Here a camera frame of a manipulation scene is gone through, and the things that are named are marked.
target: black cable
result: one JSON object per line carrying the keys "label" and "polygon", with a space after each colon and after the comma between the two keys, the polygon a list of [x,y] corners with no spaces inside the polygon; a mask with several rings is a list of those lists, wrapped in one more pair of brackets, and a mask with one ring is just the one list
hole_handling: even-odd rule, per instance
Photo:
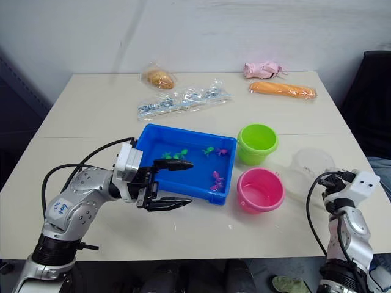
{"label": "black cable", "polygon": [[[108,143],[107,145],[103,145],[101,146],[100,148],[97,148],[95,151],[93,151],[92,153],[90,153],[87,157],[85,157],[81,162],[80,164],[84,164],[86,163],[89,159],[91,159],[94,155],[96,155],[97,153],[99,153],[100,151],[104,150],[105,148],[108,148],[108,147],[111,147],[113,145],[116,145],[118,143],[122,143],[122,142],[128,142],[128,141],[134,141],[134,137],[127,137],[125,139],[118,139],[118,140],[115,140],[113,142],[110,142]],[[70,182],[72,181],[72,178],[75,176],[75,174],[79,171],[80,167],[76,167],[71,175],[69,175],[68,179],[67,179],[67,182],[65,182],[61,192],[63,192],[65,189],[67,189],[68,185],[70,184]]]}
{"label": "black cable", "polygon": [[320,174],[318,177],[316,177],[315,181],[312,183],[311,185],[311,188],[310,190],[308,191],[308,195],[307,195],[307,201],[305,203],[305,211],[307,213],[307,220],[308,220],[308,224],[310,225],[310,228],[311,228],[311,231],[312,231],[312,234],[313,236],[315,237],[317,243],[319,244],[320,248],[322,249],[323,253],[325,256],[327,256],[327,251],[326,249],[324,249],[323,247],[323,244],[322,242],[320,241],[316,231],[315,231],[315,228],[313,227],[312,225],[312,220],[311,220],[311,216],[310,216],[310,199],[311,199],[311,194],[313,192],[313,189],[315,188],[316,184],[318,183],[319,179],[322,178],[323,176],[326,176],[326,175],[332,175],[332,174],[339,174],[340,172],[338,171],[329,171],[329,172],[324,172],[323,174]]}
{"label": "black cable", "polygon": [[341,232],[342,221],[341,221],[341,218],[343,217],[343,215],[344,215],[344,212],[342,214],[336,215],[337,221],[338,221],[337,222],[338,223],[337,224],[338,242],[341,246],[341,250],[342,250],[343,255],[345,256],[346,260],[348,261],[349,265],[351,266],[351,269],[352,269],[353,275],[354,275],[354,279],[356,279],[356,283],[359,285],[358,293],[361,293],[361,292],[366,293],[367,292],[366,287],[362,283],[362,279],[360,278],[359,273],[357,272],[357,264],[350,258],[348,252],[346,251],[345,245],[342,242],[342,232]]}
{"label": "black cable", "polygon": [[49,171],[48,174],[46,174],[45,178],[42,181],[42,188],[41,188],[41,203],[42,203],[42,212],[43,212],[43,219],[45,219],[45,212],[46,212],[46,185],[48,183],[49,177],[55,172],[63,168],[68,168],[68,167],[86,167],[86,168],[91,168],[94,166],[91,165],[85,165],[85,164],[65,164],[65,165],[60,165],[57,166],[56,168],[53,168]]}

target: handwritten label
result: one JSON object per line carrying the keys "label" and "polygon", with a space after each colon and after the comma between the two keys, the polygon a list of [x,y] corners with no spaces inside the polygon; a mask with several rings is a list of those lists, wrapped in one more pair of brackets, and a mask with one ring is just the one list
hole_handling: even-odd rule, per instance
{"label": "handwritten label", "polygon": [[49,217],[54,220],[60,219],[67,214],[67,212],[72,206],[73,205],[71,202],[61,197],[56,200],[54,204],[50,207]]}

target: white wall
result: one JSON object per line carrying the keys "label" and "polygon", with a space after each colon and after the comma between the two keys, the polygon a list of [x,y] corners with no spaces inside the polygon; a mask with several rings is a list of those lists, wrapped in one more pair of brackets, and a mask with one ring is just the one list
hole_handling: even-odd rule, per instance
{"label": "white wall", "polygon": [[333,99],[391,48],[390,0],[0,0],[0,50],[52,103],[72,73],[317,70]]}

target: bread roll in plastic bag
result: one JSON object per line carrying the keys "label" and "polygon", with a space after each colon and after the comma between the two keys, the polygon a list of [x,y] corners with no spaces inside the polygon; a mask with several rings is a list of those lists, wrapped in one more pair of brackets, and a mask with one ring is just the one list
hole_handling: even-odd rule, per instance
{"label": "bread roll in plastic bag", "polygon": [[293,96],[302,99],[315,99],[316,90],[311,87],[302,87],[290,84],[278,84],[275,82],[257,81],[250,85],[250,92],[272,95]]}

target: clear plastic container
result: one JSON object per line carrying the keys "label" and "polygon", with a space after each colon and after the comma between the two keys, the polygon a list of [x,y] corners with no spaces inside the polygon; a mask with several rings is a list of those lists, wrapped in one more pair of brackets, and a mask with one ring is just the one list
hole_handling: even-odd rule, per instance
{"label": "clear plastic container", "polygon": [[305,197],[316,177],[334,167],[334,160],[323,150],[303,148],[293,155],[291,165],[282,172],[282,181],[288,192]]}

